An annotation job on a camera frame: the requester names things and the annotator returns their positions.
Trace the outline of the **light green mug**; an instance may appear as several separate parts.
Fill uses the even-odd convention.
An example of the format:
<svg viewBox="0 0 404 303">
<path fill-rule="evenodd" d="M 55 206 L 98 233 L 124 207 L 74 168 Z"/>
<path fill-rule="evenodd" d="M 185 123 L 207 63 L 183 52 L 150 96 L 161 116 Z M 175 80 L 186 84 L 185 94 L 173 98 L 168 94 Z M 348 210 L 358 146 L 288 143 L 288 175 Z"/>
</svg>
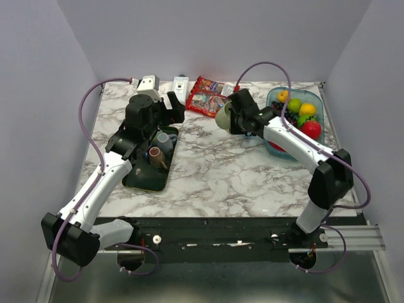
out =
<svg viewBox="0 0 404 303">
<path fill-rule="evenodd" d="M 220 110 L 216 113 L 215 116 L 215 122 L 216 125 L 226 131 L 226 132 L 230 132 L 230 126 L 231 126 L 231 112 L 230 112 L 230 108 L 231 108 L 231 103 L 227 102 L 225 103 Z"/>
</svg>

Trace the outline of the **brown striped mug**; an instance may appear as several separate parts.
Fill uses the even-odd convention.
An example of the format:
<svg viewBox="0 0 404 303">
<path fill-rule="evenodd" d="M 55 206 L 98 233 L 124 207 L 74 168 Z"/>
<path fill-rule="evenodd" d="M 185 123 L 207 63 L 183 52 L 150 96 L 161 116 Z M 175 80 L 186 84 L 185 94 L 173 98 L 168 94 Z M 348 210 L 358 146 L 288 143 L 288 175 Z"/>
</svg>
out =
<svg viewBox="0 0 404 303">
<path fill-rule="evenodd" d="M 167 170 L 165 155 L 157 146 L 153 146 L 148 151 L 149 163 L 155 169 Z"/>
</svg>

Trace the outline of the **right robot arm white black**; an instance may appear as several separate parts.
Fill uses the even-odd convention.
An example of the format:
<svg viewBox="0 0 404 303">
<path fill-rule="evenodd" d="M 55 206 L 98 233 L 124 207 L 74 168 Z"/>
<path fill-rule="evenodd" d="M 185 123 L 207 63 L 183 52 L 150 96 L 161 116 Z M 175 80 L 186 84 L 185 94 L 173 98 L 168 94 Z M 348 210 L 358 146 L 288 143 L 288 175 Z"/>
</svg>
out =
<svg viewBox="0 0 404 303">
<path fill-rule="evenodd" d="M 333 151 L 311 139 L 283 121 L 271 107 L 260 109 L 245 88 L 229 95 L 229 103 L 230 134 L 251 134 L 270 141 L 294 157 L 312 175 L 309 202 L 290 232 L 295 246 L 307 246 L 334 204 L 353 187 L 353 173 L 344 166 L 351 164 L 349 152 L 344 149 Z"/>
</svg>

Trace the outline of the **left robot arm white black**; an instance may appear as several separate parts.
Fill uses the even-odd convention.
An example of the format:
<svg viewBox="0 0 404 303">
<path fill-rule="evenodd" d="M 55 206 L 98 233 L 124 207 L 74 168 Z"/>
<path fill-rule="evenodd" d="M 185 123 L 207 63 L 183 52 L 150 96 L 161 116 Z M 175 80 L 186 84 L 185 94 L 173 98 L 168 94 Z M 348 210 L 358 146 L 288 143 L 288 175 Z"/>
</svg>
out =
<svg viewBox="0 0 404 303">
<path fill-rule="evenodd" d="M 52 252 L 84 267 L 101 248 L 120 243 L 134 249 L 139 244 L 140 234 L 128 219 L 118 218 L 111 227 L 94 223 L 112 191 L 143 158 L 158 131 L 184 122 L 185 106 L 174 92 L 167 96 L 170 108 L 144 93 L 129 99 L 125 118 L 108 140 L 98 169 L 58 214 L 46 213 L 43 217 L 45 243 Z"/>
</svg>

